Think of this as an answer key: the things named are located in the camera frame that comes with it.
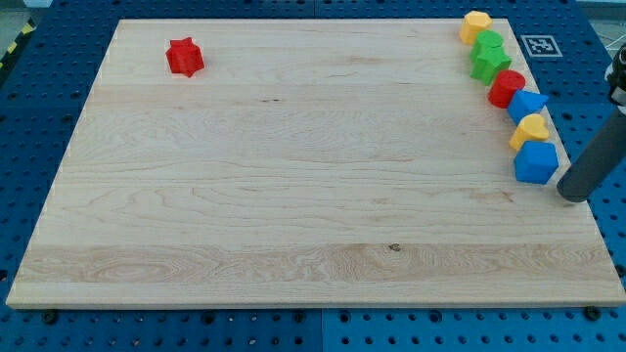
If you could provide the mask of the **black robot arm end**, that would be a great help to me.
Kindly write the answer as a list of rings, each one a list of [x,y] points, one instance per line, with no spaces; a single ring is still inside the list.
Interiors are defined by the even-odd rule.
[[[625,113],[625,45],[622,44],[606,68],[604,78],[609,85],[608,99]]]

